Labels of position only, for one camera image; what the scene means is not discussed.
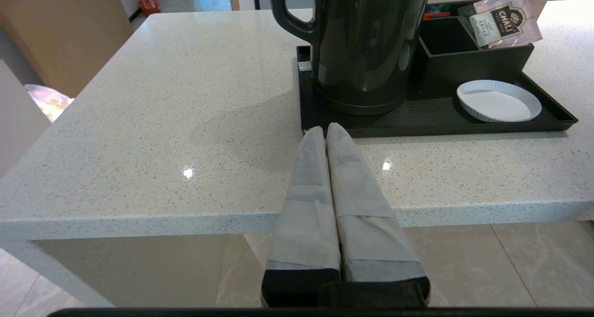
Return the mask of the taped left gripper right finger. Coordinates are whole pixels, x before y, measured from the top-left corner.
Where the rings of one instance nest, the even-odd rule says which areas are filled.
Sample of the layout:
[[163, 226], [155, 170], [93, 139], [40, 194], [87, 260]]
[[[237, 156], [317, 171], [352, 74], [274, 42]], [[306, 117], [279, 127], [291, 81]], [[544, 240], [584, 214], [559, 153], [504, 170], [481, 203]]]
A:
[[382, 293], [406, 285], [427, 304], [429, 277], [358, 146], [337, 123], [326, 142], [342, 279], [382, 286]]

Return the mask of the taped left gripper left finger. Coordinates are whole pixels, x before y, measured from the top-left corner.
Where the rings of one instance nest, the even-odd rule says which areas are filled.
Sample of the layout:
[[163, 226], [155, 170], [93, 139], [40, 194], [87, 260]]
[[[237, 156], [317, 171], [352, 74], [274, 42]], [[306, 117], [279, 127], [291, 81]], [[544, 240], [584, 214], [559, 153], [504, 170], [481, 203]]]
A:
[[324, 131], [305, 132], [275, 224], [261, 284], [265, 307], [315, 307], [340, 282], [340, 249]]

